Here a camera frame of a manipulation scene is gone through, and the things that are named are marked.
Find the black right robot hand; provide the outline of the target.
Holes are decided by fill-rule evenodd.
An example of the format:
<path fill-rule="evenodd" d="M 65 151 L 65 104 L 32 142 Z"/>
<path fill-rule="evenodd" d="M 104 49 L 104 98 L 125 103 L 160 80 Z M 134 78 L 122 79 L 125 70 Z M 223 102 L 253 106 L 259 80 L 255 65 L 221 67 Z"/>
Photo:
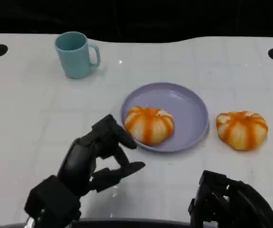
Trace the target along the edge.
<path fill-rule="evenodd" d="M 188 212 L 193 228 L 212 221 L 219 228 L 273 228 L 273 210 L 259 192 L 242 181 L 207 170 Z"/>

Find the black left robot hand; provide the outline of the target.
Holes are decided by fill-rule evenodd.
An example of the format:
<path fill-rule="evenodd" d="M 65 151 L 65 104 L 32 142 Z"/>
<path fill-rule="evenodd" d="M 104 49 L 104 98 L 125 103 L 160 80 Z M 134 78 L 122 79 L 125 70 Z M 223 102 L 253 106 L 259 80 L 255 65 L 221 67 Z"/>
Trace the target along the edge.
<path fill-rule="evenodd" d="M 121 179 L 145 167 L 142 161 L 129 162 L 121 145 L 133 150 L 137 148 L 133 138 L 109 114 L 94 124 L 88 134 L 73 141 L 57 177 L 78 197 L 92 190 L 101 192 L 115 186 Z M 96 171 L 96 159 L 109 157 L 114 157 L 120 167 Z"/>

